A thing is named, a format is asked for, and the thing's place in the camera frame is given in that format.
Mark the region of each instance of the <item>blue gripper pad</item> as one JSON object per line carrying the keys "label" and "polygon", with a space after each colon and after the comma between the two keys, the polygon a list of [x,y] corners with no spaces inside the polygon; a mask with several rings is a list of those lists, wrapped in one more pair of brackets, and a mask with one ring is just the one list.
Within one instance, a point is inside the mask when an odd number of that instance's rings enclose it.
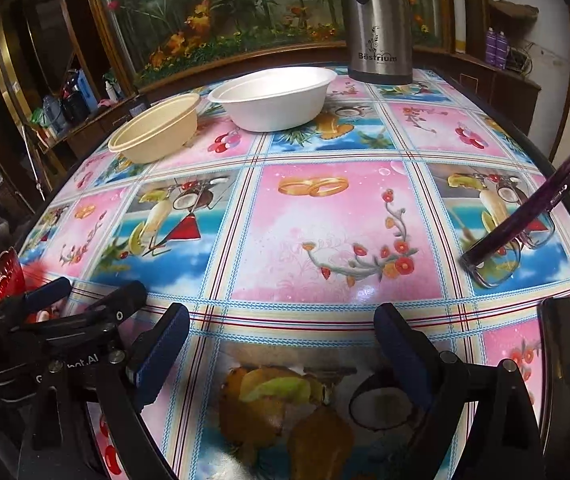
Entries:
{"label": "blue gripper pad", "polygon": [[138,410],[156,400],[190,331],[190,313],[181,303],[172,303],[153,329],[143,332],[130,348],[126,373],[136,387]]}
{"label": "blue gripper pad", "polygon": [[427,411],[434,400],[438,351],[427,336],[410,328],[391,303],[377,307],[374,332],[404,392],[414,404]]}

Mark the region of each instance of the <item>screw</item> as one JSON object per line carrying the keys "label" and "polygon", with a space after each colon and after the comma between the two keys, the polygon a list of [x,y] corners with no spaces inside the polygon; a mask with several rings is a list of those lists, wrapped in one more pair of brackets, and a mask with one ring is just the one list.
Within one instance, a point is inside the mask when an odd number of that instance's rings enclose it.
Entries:
{"label": "screw", "polygon": [[448,365],[452,365],[458,361],[458,356],[449,350],[445,350],[438,355],[440,357],[440,360],[444,363],[447,363]]}
{"label": "screw", "polygon": [[505,359],[502,362],[502,367],[505,368],[508,372],[515,372],[518,370],[518,365],[512,361],[511,359]]}
{"label": "screw", "polygon": [[125,353],[122,350],[114,350],[110,352],[109,359],[110,363],[117,365],[125,358]]}
{"label": "screw", "polygon": [[60,370],[63,369],[63,364],[62,364],[62,362],[55,360],[55,361],[52,361],[49,363],[49,366],[47,366],[47,369],[51,373],[55,374],[56,372],[59,372]]}

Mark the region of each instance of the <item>table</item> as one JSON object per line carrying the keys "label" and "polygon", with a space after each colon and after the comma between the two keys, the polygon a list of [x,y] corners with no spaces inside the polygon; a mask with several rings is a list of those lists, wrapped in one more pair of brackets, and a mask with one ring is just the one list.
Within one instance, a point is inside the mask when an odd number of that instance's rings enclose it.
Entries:
{"label": "table", "polygon": [[[374,384],[389,374],[372,330],[385,301],[467,362],[514,359],[541,418],[536,307],[570,295],[570,214],[557,206],[533,227],[549,240],[523,248],[501,285],[479,286],[457,257],[491,224],[481,190],[513,210],[545,177],[435,72],[383,87],[333,70],[322,113],[298,128],[252,134],[203,99],[197,135],[166,159],[132,164],[105,141],[20,252],[32,280],[72,281],[61,315],[141,280],[148,305],[122,326],[129,342],[172,302],[188,307],[190,336],[142,414],[181,479],[387,478],[421,414],[400,388]],[[90,412],[124,478],[100,408]],[[467,406],[439,477],[472,419]]]}

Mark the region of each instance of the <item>beige bowl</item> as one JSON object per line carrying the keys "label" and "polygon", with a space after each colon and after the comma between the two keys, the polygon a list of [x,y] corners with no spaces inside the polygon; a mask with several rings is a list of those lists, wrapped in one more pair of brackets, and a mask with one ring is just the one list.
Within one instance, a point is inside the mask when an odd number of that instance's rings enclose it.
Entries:
{"label": "beige bowl", "polygon": [[198,94],[171,97],[145,110],[116,131],[107,146],[136,164],[176,152],[196,133]]}

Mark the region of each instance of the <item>fish tank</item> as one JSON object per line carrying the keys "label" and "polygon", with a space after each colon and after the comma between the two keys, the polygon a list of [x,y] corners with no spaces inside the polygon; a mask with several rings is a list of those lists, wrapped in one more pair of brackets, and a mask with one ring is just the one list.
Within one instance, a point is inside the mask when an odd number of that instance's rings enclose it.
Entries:
{"label": "fish tank", "polygon": [[[416,44],[442,46],[439,0],[409,0]],[[102,0],[135,85],[219,59],[344,40],[340,0]]]}

